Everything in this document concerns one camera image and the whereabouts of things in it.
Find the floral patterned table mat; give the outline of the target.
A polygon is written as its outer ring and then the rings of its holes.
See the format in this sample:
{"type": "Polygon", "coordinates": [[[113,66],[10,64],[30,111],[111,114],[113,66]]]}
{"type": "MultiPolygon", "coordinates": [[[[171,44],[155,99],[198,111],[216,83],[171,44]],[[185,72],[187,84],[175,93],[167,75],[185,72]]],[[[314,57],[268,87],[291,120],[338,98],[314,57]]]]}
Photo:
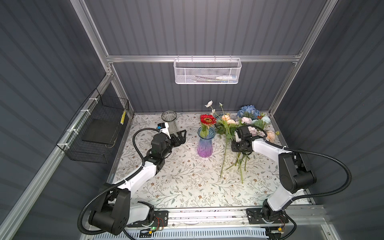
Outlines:
{"type": "Polygon", "coordinates": [[[259,206],[279,186],[276,162],[253,153],[238,167],[237,154],[221,135],[213,139],[213,154],[200,157],[199,114],[178,114],[176,123],[187,131],[186,143],[174,148],[162,170],[134,193],[133,203],[158,209],[259,206]]]}

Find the marker pen in basket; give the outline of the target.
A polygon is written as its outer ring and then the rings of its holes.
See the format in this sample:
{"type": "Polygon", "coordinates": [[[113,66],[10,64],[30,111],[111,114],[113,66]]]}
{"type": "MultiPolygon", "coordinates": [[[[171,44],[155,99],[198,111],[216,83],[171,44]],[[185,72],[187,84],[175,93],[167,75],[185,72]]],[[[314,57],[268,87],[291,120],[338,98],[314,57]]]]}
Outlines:
{"type": "Polygon", "coordinates": [[[196,76],[197,79],[201,79],[207,82],[223,82],[223,83],[236,83],[238,76],[236,75],[223,75],[223,76],[196,76]]]}

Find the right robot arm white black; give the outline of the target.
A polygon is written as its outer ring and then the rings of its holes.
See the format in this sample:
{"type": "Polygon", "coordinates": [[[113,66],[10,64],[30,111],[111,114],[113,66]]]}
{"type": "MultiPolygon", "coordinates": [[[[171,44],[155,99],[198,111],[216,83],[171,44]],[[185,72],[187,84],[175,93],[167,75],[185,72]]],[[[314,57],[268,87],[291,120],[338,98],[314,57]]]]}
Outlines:
{"type": "Polygon", "coordinates": [[[278,146],[265,137],[253,136],[249,126],[235,130],[232,150],[244,154],[256,152],[278,163],[280,185],[264,200],[261,210],[262,219],[268,224],[275,222],[295,197],[317,181],[300,153],[278,146]]]}

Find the blue purple glass vase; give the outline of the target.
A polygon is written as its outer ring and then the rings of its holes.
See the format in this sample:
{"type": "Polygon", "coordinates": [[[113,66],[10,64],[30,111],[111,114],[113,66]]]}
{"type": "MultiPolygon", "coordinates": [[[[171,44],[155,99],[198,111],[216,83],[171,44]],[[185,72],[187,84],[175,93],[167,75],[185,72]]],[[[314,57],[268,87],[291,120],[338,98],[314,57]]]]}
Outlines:
{"type": "Polygon", "coordinates": [[[214,128],[198,130],[199,143],[197,154],[202,158],[209,158],[213,154],[213,139],[216,136],[214,128]]]}

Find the white poppy flower stem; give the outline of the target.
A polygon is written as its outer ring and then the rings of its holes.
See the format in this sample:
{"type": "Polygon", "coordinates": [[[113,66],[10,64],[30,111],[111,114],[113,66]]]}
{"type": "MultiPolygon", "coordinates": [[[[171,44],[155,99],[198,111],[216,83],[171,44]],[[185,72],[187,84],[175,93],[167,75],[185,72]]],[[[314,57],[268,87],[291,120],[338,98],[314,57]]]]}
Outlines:
{"type": "Polygon", "coordinates": [[[226,163],[226,157],[227,157],[227,151],[228,151],[228,145],[230,140],[232,139],[231,131],[230,131],[230,125],[234,124],[235,122],[231,118],[230,113],[226,113],[224,111],[224,107],[222,103],[219,103],[219,107],[221,108],[222,113],[219,115],[216,110],[213,108],[213,101],[210,100],[205,104],[206,108],[211,108],[212,110],[212,116],[215,117],[215,120],[212,120],[212,123],[209,126],[212,126],[213,123],[215,123],[216,133],[219,134],[225,141],[224,144],[224,155],[221,165],[221,171],[220,171],[220,178],[224,174],[224,166],[226,163]]]}

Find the red gerbera flower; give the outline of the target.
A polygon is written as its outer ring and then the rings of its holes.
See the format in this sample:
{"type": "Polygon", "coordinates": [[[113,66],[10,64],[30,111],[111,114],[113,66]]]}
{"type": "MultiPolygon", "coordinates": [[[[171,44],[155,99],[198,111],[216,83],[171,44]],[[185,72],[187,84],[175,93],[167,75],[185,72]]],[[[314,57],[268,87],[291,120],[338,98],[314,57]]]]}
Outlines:
{"type": "Polygon", "coordinates": [[[209,135],[210,127],[214,126],[217,119],[212,115],[200,115],[201,133],[202,138],[206,138],[209,135]]]}

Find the clear ribbed glass vase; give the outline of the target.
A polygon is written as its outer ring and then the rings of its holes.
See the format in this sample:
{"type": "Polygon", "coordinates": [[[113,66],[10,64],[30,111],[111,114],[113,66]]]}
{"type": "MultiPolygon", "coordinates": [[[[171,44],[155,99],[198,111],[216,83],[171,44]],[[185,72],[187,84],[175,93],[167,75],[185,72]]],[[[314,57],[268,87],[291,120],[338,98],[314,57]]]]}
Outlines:
{"type": "Polygon", "coordinates": [[[169,133],[176,135],[178,130],[176,119],[177,119],[177,113],[171,110],[165,111],[162,113],[161,118],[164,122],[168,123],[169,125],[169,133]]]}

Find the blue hydrangea flower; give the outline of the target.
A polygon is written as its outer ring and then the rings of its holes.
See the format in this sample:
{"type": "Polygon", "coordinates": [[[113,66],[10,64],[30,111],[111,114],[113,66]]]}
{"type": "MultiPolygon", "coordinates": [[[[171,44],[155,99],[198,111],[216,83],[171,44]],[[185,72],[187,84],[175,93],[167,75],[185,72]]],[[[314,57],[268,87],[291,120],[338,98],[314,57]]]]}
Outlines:
{"type": "Polygon", "coordinates": [[[260,111],[257,110],[254,105],[242,106],[237,112],[238,118],[246,117],[252,120],[257,119],[260,115],[260,111]]]}

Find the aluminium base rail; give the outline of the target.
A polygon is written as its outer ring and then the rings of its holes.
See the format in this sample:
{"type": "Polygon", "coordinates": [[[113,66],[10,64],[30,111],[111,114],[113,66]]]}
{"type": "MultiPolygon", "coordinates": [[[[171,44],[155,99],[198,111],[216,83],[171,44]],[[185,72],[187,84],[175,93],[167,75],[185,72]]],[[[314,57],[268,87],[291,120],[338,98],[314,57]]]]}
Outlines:
{"type": "Polygon", "coordinates": [[[341,237],[322,205],[291,205],[274,223],[261,217],[261,207],[164,209],[146,227],[126,228],[115,236],[81,235],[82,240],[339,240],[341,237]]]}

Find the pink peach flower bunch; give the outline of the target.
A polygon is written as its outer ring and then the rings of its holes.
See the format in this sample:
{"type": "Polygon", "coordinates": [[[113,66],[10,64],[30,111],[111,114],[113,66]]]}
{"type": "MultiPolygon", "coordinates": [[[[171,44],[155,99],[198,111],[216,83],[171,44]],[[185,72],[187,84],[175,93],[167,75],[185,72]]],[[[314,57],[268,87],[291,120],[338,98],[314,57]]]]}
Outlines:
{"type": "Polygon", "coordinates": [[[253,136],[253,152],[249,154],[244,153],[236,153],[236,160],[228,167],[228,169],[232,167],[237,167],[238,172],[241,176],[241,181],[244,180],[243,172],[247,170],[247,162],[250,159],[250,155],[253,153],[258,153],[267,157],[270,160],[275,162],[278,161],[278,155],[280,154],[279,150],[274,149],[271,144],[274,143],[276,134],[275,132],[265,131],[263,129],[258,128],[253,125],[253,120],[250,118],[243,117],[238,122],[233,120],[235,123],[230,125],[230,131],[232,135],[232,139],[229,142],[228,148],[231,148],[232,140],[235,139],[235,130],[242,126],[248,126],[252,136],[253,136]]]}

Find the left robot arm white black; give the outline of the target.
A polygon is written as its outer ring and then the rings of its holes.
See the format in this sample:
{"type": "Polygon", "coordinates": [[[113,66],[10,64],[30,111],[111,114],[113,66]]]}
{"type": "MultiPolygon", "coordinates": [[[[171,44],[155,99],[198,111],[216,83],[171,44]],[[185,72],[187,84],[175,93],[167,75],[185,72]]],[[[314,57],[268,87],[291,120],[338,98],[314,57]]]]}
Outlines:
{"type": "Polygon", "coordinates": [[[141,165],[119,182],[105,183],[101,191],[81,210],[77,226],[82,234],[98,235],[108,232],[117,236],[128,225],[153,223],[154,206],[143,201],[132,205],[132,196],[144,183],[160,172],[173,148],[185,144],[187,140],[186,130],[176,134],[167,134],[159,129],[154,131],[156,135],[146,155],[140,152],[136,141],[132,140],[134,149],[142,160],[141,165]]]}

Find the pale blue peony stem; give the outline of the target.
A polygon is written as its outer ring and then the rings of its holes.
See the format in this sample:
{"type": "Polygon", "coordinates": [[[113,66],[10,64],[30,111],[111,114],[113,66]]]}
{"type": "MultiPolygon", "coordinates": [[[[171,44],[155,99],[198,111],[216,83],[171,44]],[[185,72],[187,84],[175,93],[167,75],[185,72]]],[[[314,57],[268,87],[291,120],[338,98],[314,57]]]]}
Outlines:
{"type": "Polygon", "coordinates": [[[271,124],[271,119],[267,115],[257,116],[257,118],[253,120],[253,125],[263,130],[270,124],[271,124]]]}

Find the yellow tag on basket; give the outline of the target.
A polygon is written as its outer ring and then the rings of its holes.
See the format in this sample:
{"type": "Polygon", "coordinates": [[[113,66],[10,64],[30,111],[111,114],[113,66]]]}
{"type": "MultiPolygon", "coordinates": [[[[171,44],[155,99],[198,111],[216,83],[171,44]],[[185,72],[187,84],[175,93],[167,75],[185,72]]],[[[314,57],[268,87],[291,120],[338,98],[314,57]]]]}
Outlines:
{"type": "Polygon", "coordinates": [[[121,124],[121,125],[124,124],[126,114],[127,114],[127,113],[126,113],[126,110],[124,110],[123,113],[122,113],[121,119],[120,119],[120,124],[121,124]]]}

